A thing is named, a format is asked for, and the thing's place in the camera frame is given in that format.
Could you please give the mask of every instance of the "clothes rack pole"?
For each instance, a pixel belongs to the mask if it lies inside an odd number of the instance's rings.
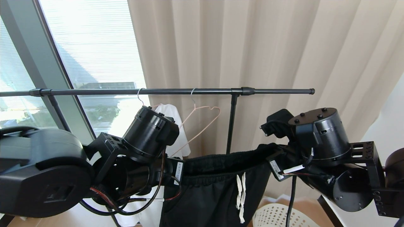
[[[230,153],[231,139],[233,135],[234,119],[236,115],[237,99],[241,96],[254,94],[309,94],[315,93],[314,88],[310,89],[255,89],[251,87],[241,88],[145,88],[141,89],[41,89],[36,88],[30,91],[0,92],[0,97],[11,96],[47,96],[55,109],[64,129],[70,131],[66,119],[54,98],[55,95],[231,95],[229,131],[227,136],[226,154]]]

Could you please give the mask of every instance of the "window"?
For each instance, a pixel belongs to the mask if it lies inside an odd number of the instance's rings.
[[[74,88],[145,88],[127,0],[40,0]],[[136,96],[80,96],[96,136],[122,136],[142,103]],[[145,105],[147,96],[142,97]]]
[[[0,19],[0,90],[16,91],[35,88],[9,33]],[[39,97],[0,97],[0,128],[34,126],[57,128]]]

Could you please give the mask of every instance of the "robotic arm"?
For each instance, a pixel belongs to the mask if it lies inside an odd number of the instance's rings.
[[[267,136],[289,138],[267,158],[278,181],[298,176],[345,211],[361,210],[374,200],[379,215],[404,215],[404,149],[391,154],[383,168],[374,142],[349,143],[334,108],[298,116],[282,109],[261,129]],[[0,212],[47,217],[81,203],[99,215],[139,213],[161,185],[181,191],[186,163],[165,155],[178,134],[172,118],[145,106],[122,138],[101,133],[87,146],[58,129],[0,129]],[[91,166],[88,159],[97,152],[101,158]],[[123,211],[129,202],[145,201],[131,195],[148,194],[154,186],[158,189],[143,208]],[[96,210],[83,198],[113,211]]]

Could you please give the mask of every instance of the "hanger hook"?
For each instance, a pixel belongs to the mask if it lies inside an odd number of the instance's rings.
[[[139,98],[139,92],[140,92],[140,90],[142,90],[142,89],[143,89],[143,88],[137,90],[137,99],[140,100],[143,105],[145,105],[145,103]]]
[[[191,91],[191,99],[192,99],[192,101],[194,102],[194,104],[196,105],[195,100],[192,98],[192,93],[194,92],[195,89],[196,89],[196,88],[192,89],[192,91]]]

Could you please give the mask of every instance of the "beige curtain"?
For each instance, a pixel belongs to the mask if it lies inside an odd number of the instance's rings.
[[[297,115],[339,110],[350,141],[359,141],[404,72],[401,0],[128,0],[148,88],[315,88],[315,95],[240,97],[232,152],[260,143],[259,126],[287,108]],[[230,96],[194,95],[219,106],[218,120],[191,142],[191,157],[225,153]],[[151,96],[183,119],[189,96]],[[192,138],[217,114],[202,110],[184,126]],[[271,178],[269,184],[275,183]],[[267,195],[290,192],[290,184]],[[317,193],[299,184],[297,196]]]

